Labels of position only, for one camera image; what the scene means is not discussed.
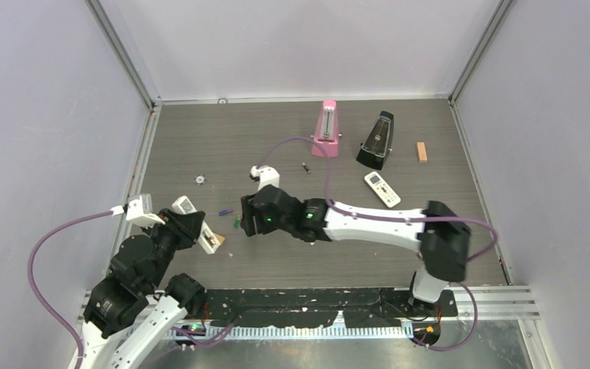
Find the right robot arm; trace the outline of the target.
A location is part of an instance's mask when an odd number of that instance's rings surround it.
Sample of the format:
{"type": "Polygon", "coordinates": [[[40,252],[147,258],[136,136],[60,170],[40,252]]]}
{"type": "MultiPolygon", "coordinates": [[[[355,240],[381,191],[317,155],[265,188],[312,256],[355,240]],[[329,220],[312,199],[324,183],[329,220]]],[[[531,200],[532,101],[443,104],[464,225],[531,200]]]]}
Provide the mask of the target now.
{"type": "Polygon", "coordinates": [[[472,232],[441,201],[407,211],[359,208],[324,198],[301,201],[269,184],[241,197],[240,204],[240,226],[248,237],[284,231],[308,243],[367,241],[419,254],[423,266],[407,296],[418,315],[434,310],[449,284],[466,279],[472,232]]]}

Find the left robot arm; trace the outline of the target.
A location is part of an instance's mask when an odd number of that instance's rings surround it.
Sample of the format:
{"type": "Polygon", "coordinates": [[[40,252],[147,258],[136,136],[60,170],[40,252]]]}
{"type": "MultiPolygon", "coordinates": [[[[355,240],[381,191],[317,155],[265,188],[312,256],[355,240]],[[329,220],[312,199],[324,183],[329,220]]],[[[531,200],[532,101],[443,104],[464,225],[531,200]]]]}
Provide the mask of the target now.
{"type": "Polygon", "coordinates": [[[176,274],[152,311],[135,324],[175,253],[197,243],[205,219],[202,211],[178,214],[167,208],[157,216],[142,235],[122,242],[108,275],[91,290],[83,349],[75,355],[79,368],[138,368],[178,321],[204,311],[205,287],[188,274],[176,274]]]}

